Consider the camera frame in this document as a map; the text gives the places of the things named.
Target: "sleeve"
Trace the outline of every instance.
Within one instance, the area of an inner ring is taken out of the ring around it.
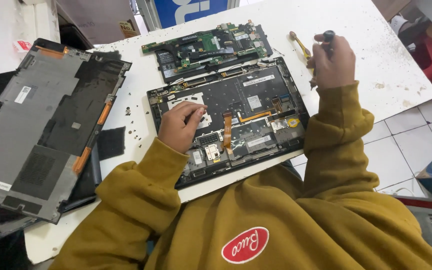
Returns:
[[[317,91],[319,112],[309,119],[304,142],[308,163],[303,197],[373,191],[379,179],[366,170],[361,137],[371,131],[375,118],[360,106],[358,82]]]
[[[118,165],[96,189],[101,203],[69,236],[50,270],[137,269],[150,234],[162,234],[181,201],[174,189],[188,156],[158,138],[139,164]]]

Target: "mustard yellow sweatshirt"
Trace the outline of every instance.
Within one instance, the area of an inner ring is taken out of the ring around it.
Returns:
[[[188,156],[155,139],[106,177],[50,269],[432,269],[416,218],[373,191],[361,137],[374,117],[357,83],[318,93],[304,182],[277,165],[182,206],[174,185]]]

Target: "white tile floor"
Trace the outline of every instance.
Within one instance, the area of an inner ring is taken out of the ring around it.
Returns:
[[[405,187],[425,196],[414,177],[432,161],[432,100],[375,123],[363,142],[368,171],[379,176],[378,192],[393,194]],[[307,161],[304,155],[291,159],[303,178]],[[407,190],[397,193],[411,196]]]

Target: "blue sign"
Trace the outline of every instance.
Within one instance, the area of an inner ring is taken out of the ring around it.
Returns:
[[[228,9],[228,0],[154,0],[154,4],[163,28]]]

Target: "motherboard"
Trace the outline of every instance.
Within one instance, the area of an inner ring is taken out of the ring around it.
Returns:
[[[155,52],[165,82],[190,77],[221,67],[265,58],[273,53],[261,25],[251,20],[238,26],[222,23],[215,29],[141,46]]]
[[[161,116],[180,102],[208,106],[178,189],[303,149],[309,114],[281,57],[181,80],[147,95],[157,131]]]

